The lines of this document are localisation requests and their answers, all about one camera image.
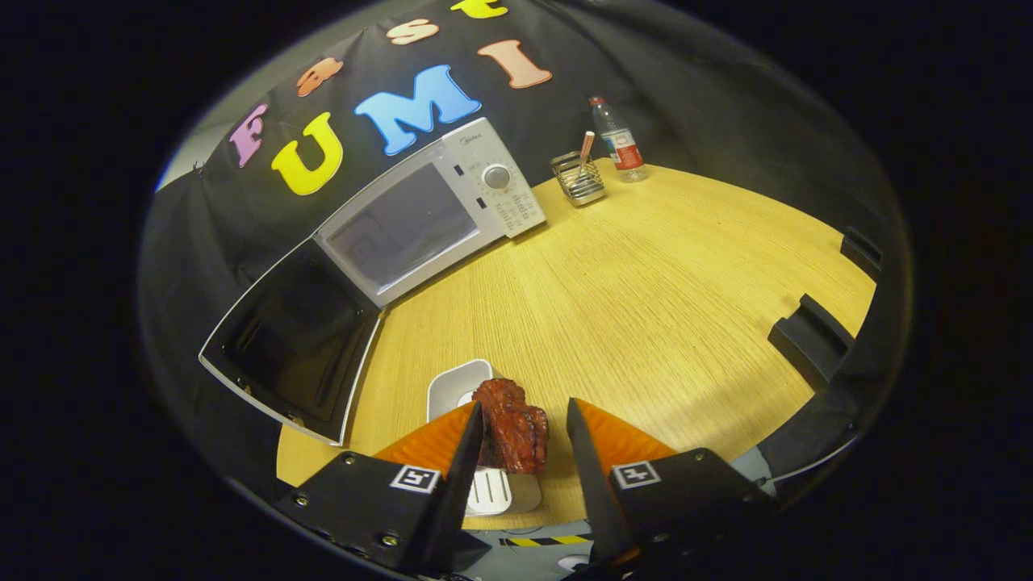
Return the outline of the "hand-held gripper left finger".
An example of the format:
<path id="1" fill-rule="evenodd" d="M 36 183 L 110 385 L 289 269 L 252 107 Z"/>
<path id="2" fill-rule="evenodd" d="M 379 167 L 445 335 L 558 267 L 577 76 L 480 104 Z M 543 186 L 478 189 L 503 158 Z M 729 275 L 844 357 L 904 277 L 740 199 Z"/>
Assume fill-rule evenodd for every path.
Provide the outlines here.
<path id="1" fill-rule="evenodd" d="M 346 451 L 274 504 L 359 565 L 449 573 L 483 440 L 479 402 L 455 408 L 375 455 Z"/>

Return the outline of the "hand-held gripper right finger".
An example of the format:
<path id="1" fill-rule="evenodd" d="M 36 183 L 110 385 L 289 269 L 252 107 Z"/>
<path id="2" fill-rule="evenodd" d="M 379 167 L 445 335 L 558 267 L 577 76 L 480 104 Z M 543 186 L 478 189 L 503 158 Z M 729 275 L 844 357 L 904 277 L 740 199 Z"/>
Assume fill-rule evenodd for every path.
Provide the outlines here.
<path id="1" fill-rule="evenodd" d="M 566 429 L 593 537 L 580 578 L 672 578 L 775 514 L 774 497 L 711 449 L 677 453 L 578 398 Z"/>

